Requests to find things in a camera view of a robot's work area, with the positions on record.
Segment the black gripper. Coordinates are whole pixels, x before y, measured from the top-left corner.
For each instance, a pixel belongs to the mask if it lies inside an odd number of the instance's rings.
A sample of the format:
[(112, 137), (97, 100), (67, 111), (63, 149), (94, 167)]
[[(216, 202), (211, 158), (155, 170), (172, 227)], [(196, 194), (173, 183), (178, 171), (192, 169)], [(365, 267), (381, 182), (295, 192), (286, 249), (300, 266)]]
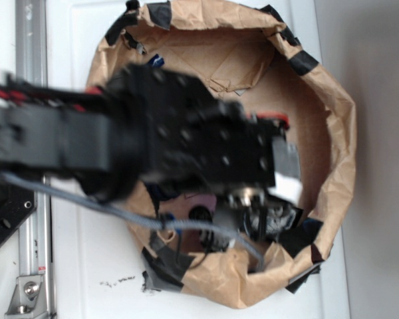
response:
[(106, 93), (128, 112), (143, 182), (168, 193), (299, 203), (299, 155), (285, 136), (286, 115), (246, 112), (236, 100), (215, 98), (194, 76), (147, 64), (119, 70)]

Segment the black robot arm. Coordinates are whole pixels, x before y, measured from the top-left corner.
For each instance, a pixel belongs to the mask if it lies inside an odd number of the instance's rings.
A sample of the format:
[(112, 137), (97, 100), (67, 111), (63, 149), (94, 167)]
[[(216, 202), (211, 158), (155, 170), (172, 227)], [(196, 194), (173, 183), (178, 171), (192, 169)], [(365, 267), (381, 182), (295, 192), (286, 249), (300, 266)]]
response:
[(0, 85), (0, 170), (76, 179), (106, 203), (143, 182), (157, 201), (184, 193), (299, 202), (288, 122), (249, 115), (202, 81), (129, 64), (93, 93)]

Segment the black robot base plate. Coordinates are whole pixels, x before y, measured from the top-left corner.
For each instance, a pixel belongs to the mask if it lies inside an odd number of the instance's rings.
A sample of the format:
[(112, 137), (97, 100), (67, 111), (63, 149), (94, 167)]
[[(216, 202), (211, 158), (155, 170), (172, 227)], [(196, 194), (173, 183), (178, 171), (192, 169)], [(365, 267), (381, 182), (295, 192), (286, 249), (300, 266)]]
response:
[(0, 248), (35, 209), (34, 191), (0, 182)]

